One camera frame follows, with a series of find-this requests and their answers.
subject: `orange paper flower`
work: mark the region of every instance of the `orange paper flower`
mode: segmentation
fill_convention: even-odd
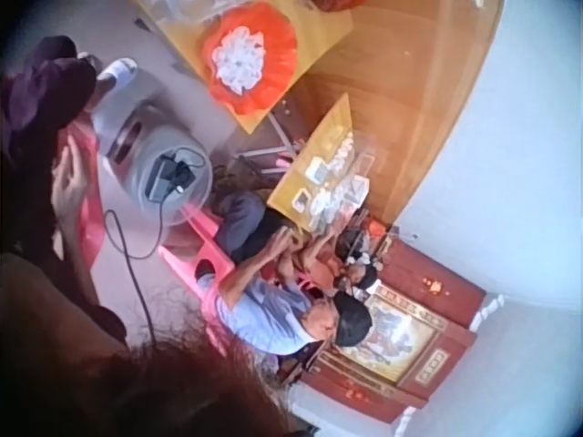
[[[217,78],[212,52],[223,37],[237,27],[248,27],[252,35],[261,32],[265,57],[260,82],[242,96],[233,93]],[[230,10],[205,40],[202,55],[210,69],[210,94],[239,115],[272,107],[292,81],[298,65],[298,41],[288,18],[275,7],[259,2]]]

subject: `red plastic stool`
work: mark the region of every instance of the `red plastic stool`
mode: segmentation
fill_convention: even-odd
[[[194,207],[185,207],[184,214],[188,217],[188,223],[192,229],[202,239],[202,247],[198,253],[187,262],[177,258],[164,246],[160,246],[159,255],[200,299],[200,309],[207,324],[207,335],[213,345],[224,354],[226,346],[228,346],[230,342],[230,335],[222,326],[217,315],[217,285],[234,269],[235,266],[230,258],[214,241],[214,236],[219,229],[220,218],[213,216],[207,211]],[[197,266],[204,259],[210,261],[215,269],[215,280],[210,287],[210,290],[203,290],[194,276]]]

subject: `red wooden altar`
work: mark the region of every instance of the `red wooden altar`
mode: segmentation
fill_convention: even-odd
[[[423,408],[476,335],[471,320],[485,292],[402,241],[390,241],[379,290],[366,301],[373,329],[357,348],[310,350],[301,381],[391,423]]]

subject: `framed deity painting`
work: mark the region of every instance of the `framed deity painting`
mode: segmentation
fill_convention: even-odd
[[[435,336],[436,329],[395,307],[382,295],[369,298],[368,307],[373,329],[358,346],[339,351],[379,377],[397,383]]]

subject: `light blue shirt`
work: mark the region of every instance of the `light blue shirt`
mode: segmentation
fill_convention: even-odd
[[[316,341],[300,324],[311,303],[295,282],[285,290],[253,279],[235,308],[217,299],[219,318],[230,331],[260,351],[290,355]]]

